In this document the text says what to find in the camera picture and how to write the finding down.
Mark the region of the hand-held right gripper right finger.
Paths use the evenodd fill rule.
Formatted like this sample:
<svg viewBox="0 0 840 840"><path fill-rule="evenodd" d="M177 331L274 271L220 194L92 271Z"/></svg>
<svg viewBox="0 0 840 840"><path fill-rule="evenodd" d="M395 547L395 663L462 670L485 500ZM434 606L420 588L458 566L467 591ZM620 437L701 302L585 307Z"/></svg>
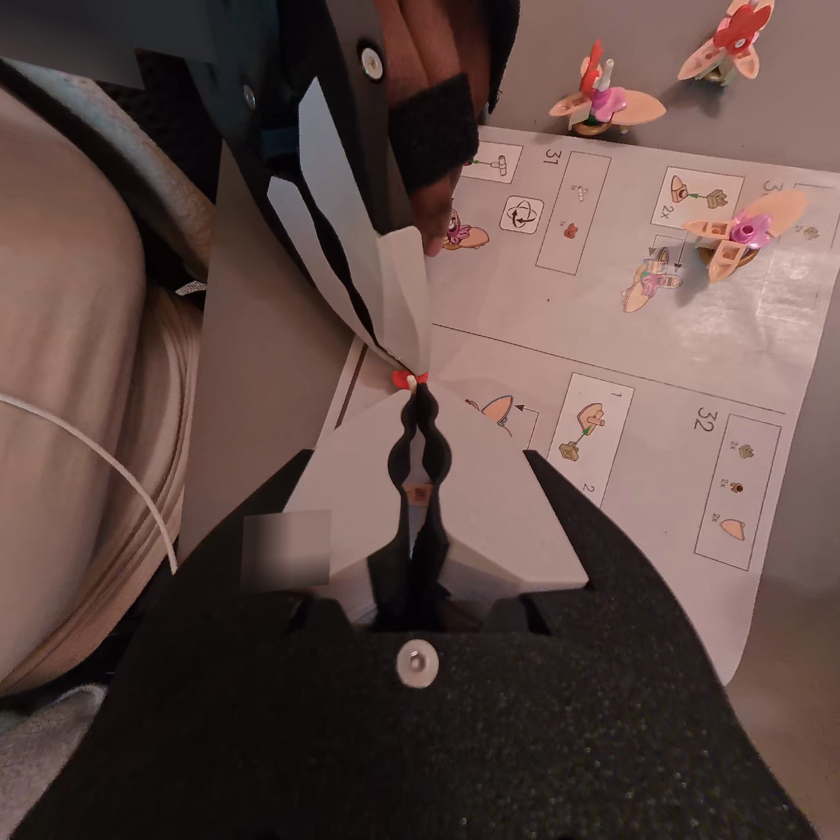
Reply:
<svg viewBox="0 0 840 840"><path fill-rule="evenodd" d="M433 494L420 561L448 594L528 594L589 580L519 444L442 385L420 385Z"/></svg>

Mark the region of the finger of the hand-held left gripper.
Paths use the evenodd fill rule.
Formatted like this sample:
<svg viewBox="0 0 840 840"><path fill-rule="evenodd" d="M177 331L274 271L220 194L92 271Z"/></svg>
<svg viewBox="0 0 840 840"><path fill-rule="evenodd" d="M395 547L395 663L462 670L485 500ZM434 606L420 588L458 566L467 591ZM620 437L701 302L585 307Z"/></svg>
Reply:
<svg viewBox="0 0 840 840"><path fill-rule="evenodd" d="M318 79L301 100L299 129L303 177L343 247L373 338L402 367L427 373L432 314L419 231L375 231Z"/></svg>
<svg viewBox="0 0 840 840"><path fill-rule="evenodd" d="M346 287L324 253L308 206L292 183L272 178L268 198L280 222L323 299L373 350L398 369L398 359L378 343L378 339L398 339L398 238L394 231L378 234L352 177L344 177L341 196L328 200L329 209L341 219L334 233L350 235L348 245L340 245L350 271Z"/></svg>

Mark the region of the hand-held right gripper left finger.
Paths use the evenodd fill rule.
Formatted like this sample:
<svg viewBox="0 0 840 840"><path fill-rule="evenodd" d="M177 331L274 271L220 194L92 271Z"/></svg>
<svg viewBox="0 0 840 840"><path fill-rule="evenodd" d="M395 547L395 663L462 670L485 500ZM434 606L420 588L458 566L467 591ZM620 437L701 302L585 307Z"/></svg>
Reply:
<svg viewBox="0 0 840 840"><path fill-rule="evenodd" d="M316 447L285 513L315 513L325 526L329 577L359 569L396 535L401 494L389 457L405 433L402 414L413 394L400 390L345 420Z"/></svg>

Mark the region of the pale desk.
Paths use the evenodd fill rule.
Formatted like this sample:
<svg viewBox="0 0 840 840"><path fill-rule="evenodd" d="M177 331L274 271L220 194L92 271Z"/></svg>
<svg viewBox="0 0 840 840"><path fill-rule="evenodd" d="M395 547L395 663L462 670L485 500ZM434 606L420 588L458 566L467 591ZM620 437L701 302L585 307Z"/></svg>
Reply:
<svg viewBox="0 0 840 840"><path fill-rule="evenodd" d="M420 386L388 458L397 535L325 582L325 526L284 509L321 441L407 369L323 299L227 144L217 186L171 590L185 698L166 709L187 722L150 834L817 838L656 565L539 451L519 445L588 582L431 584Z"/></svg>

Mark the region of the person's left hand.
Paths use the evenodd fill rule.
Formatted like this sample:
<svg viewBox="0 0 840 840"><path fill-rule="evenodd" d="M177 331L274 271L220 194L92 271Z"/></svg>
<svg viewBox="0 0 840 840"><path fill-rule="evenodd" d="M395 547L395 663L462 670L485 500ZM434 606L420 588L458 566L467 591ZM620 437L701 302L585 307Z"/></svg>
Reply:
<svg viewBox="0 0 840 840"><path fill-rule="evenodd" d="M379 1L389 109L426 89L466 74L474 123L490 94L490 36L481 2ZM466 154L436 181L410 194L413 220L428 257L445 246L453 197Z"/></svg>

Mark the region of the open instruction booklet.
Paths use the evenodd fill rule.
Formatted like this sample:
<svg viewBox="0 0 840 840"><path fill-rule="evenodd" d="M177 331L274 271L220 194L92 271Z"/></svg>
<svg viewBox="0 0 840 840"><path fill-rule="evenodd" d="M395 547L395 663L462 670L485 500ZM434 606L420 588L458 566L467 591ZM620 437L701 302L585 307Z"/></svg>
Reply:
<svg viewBox="0 0 840 840"><path fill-rule="evenodd" d="M644 551L735 675L838 272L838 174L486 127L428 263L429 383L541 453ZM684 222L809 204L710 283Z"/></svg>

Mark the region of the person's beige hoodie torso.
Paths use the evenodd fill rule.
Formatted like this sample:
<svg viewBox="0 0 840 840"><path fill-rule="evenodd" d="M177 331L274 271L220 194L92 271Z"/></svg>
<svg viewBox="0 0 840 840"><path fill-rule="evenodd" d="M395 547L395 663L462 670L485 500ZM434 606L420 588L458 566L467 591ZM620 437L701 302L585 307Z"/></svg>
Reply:
<svg viewBox="0 0 840 840"><path fill-rule="evenodd" d="M202 315L148 280L102 169L2 90L2 697L77 667L181 528Z"/></svg>

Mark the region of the tan toy flower red spike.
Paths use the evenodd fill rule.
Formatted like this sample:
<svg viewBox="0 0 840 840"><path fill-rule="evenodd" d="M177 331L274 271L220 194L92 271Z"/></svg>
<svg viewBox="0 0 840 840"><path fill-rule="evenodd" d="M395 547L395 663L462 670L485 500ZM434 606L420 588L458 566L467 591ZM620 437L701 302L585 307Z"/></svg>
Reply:
<svg viewBox="0 0 840 840"><path fill-rule="evenodd" d="M578 91L556 102L549 111L551 117L567 119L568 131L590 139L610 129L627 133L634 126L665 115L664 104L655 97L614 86L614 61L602 63L602 56L602 43L596 40L581 63Z"/></svg>

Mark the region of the tan toy flower pink centre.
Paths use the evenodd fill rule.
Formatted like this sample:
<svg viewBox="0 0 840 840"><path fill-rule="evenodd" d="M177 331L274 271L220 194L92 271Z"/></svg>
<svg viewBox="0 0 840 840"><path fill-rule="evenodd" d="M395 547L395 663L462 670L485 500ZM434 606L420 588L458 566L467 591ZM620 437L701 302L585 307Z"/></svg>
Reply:
<svg viewBox="0 0 840 840"><path fill-rule="evenodd" d="M697 237L696 246L710 251L710 283L724 280L745 261L782 236L802 217L809 199L802 190L767 193L729 220L692 219L681 227Z"/></svg>

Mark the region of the tan toy flower red top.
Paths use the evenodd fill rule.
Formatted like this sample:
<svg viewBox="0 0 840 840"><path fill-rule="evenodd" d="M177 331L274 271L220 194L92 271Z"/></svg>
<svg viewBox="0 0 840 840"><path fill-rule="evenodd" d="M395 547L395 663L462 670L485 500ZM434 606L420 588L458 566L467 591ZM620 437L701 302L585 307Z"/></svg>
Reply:
<svg viewBox="0 0 840 840"><path fill-rule="evenodd" d="M760 60L754 43L773 10L774 1L731 2L715 33L680 68L678 81L726 87L738 77L756 78Z"/></svg>

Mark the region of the grey cloth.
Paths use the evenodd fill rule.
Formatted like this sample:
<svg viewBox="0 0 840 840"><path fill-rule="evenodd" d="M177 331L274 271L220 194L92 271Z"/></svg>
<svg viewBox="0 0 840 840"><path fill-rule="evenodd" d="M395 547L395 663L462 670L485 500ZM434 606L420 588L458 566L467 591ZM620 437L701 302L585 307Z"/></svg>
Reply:
<svg viewBox="0 0 840 840"><path fill-rule="evenodd" d="M1 713L1 838L11 837L88 731L107 688L70 689L43 707Z"/></svg>

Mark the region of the white hoodie drawstring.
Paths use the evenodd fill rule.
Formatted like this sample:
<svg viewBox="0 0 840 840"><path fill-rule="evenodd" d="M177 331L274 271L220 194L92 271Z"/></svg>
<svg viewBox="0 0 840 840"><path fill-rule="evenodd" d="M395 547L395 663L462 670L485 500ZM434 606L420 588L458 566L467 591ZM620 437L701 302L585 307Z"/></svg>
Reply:
<svg viewBox="0 0 840 840"><path fill-rule="evenodd" d="M152 519L154 520L154 524L156 525L163 539L166 557L169 563L171 574L174 575L177 572L177 560L175 556L174 542L170 535L169 529L166 526L165 520L163 519L160 510L156 506L150 494L142 487L141 483L137 480L137 478L123 464L121 464L105 448L100 446L99 443L97 443L95 440L81 432L80 429L73 426L73 424L69 423L67 420L47 411L46 409L40 408L27 401L21 400L15 396L11 396L5 393L1 393L1 403L13 406L23 412L26 412L27 414L39 417L47 421L48 423L53 424L54 426L62 429L63 431L66 431L69 435L71 435L72 437L80 441L82 444L87 446L92 452L94 452L111 468L113 468L119 475L121 475L121 477L124 478L126 482L132 487L134 492L140 497L143 504L148 509L150 515L152 516Z"/></svg>

